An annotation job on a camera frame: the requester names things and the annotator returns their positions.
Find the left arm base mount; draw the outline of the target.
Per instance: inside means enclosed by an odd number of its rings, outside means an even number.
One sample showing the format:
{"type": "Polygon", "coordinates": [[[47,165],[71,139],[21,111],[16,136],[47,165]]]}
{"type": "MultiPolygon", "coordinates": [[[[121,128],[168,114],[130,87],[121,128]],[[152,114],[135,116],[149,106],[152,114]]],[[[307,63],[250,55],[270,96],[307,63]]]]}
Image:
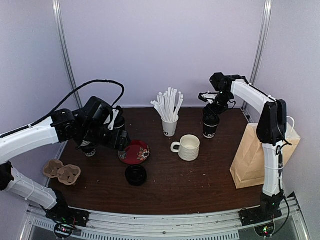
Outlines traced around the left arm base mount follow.
{"type": "Polygon", "coordinates": [[[65,204],[57,204],[52,209],[42,206],[45,216],[55,223],[53,233],[59,239],[69,238],[79,227],[86,227],[90,213],[86,210],[70,208],[65,204]]]}

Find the stack of paper cups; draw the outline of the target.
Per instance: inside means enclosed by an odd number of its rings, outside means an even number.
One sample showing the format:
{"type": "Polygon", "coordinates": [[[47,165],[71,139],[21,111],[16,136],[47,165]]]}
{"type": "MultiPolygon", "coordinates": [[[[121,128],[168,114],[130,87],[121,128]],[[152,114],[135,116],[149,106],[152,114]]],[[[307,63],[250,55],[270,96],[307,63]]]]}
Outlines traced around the stack of paper cups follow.
{"type": "Polygon", "coordinates": [[[88,158],[93,157],[96,154],[96,145],[89,141],[83,141],[79,149],[88,158]]]}

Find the cardboard cup carrier tray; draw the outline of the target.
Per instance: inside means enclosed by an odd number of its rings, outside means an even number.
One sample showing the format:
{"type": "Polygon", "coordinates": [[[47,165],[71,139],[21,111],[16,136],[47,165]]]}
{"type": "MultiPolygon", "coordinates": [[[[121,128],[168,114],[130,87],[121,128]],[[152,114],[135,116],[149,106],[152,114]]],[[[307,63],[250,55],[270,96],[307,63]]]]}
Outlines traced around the cardboard cup carrier tray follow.
{"type": "Polygon", "coordinates": [[[61,184],[74,186],[81,175],[81,169],[72,164],[64,165],[60,160],[52,159],[43,168],[43,174],[50,179],[57,179],[61,184]]]}

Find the stack of black lids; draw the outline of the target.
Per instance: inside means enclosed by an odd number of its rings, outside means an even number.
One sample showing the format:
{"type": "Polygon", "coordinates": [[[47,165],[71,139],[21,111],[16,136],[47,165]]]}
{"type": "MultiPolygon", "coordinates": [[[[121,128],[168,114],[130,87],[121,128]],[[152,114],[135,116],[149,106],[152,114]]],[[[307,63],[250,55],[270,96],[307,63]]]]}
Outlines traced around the stack of black lids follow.
{"type": "Polygon", "coordinates": [[[130,165],[125,170],[125,178],[131,186],[139,187],[147,181],[147,171],[141,165],[130,165]]]}

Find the black white paper cup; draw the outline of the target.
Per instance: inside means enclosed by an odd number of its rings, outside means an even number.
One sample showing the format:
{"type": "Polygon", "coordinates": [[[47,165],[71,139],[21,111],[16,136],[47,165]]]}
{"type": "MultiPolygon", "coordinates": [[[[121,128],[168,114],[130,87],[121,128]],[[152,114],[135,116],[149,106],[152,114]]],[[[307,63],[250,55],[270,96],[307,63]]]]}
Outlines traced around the black white paper cup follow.
{"type": "Polygon", "coordinates": [[[218,125],[208,126],[208,125],[204,124],[204,122],[203,122],[203,136],[207,139],[212,139],[216,135],[218,125]]]}
{"type": "Polygon", "coordinates": [[[114,122],[114,130],[125,130],[126,120],[123,116],[117,118],[114,122]]]}

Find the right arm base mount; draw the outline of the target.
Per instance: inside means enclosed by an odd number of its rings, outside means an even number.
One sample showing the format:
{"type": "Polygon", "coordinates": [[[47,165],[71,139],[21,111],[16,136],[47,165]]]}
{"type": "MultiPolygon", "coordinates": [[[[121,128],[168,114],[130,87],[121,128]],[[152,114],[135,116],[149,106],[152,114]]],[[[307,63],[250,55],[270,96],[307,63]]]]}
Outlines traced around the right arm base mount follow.
{"type": "Polygon", "coordinates": [[[276,231],[275,218],[282,216],[281,201],[282,197],[263,195],[259,206],[241,209],[238,214],[242,226],[255,225],[254,230],[259,237],[271,237],[276,231]]]}

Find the brown paper bag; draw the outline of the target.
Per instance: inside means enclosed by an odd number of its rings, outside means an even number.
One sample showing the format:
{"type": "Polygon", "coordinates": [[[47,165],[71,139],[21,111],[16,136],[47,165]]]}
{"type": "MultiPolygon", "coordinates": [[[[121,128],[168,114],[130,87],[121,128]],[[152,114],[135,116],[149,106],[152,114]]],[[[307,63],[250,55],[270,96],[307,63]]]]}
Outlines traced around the brown paper bag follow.
{"type": "MultiPolygon", "coordinates": [[[[283,163],[286,165],[292,157],[301,137],[295,130],[295,119],[287,117],[285,137],[291,145],[286,145],[283,149],[283,163]]],[[[257,123],[248,123],[242,136],[240,145],[230,167],[230,173],[237,189],[254,187],[264,184],[265,164],[264,150],[262,143],[257,137],[257,123]]]]}

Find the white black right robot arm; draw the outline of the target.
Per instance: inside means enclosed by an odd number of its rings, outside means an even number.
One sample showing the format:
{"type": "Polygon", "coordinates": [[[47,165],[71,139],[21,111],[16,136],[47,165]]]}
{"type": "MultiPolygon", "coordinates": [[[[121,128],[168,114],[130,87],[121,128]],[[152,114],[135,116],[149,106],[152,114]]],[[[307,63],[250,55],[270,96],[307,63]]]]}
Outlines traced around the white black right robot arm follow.
{"type": "Polygon", "coordinates": [[[198,95],[207,104],[203,109],[204,127],[217,127],[219,116],[228,110],[235,97],[242,99],[260,115],[256,136],[263,148],[264,184],[256,216],[266,221],[284,199],[283,147],[289,144],[286,140],[287,104],[254,87],[245,76],[216,72],[209,82],[215,91],[198,95]]]}

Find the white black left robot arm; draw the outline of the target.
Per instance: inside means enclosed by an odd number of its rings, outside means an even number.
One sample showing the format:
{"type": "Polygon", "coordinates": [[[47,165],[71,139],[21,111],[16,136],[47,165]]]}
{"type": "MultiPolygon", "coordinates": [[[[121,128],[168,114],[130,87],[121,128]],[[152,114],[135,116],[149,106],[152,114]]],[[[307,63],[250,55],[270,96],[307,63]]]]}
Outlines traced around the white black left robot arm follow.
{"type": "Polygon", "coordinates": [[[124,151],[131,143],[120,106],[113,107],[92,96],[77,111],[55,110],[39,123],[26,125],[0,136],[0,189],[42,206],[61,222],[72,218],[63,194],[22,175],[10,160],[31,150],[74,140],[80,149],[103,146],[124,151]]]}

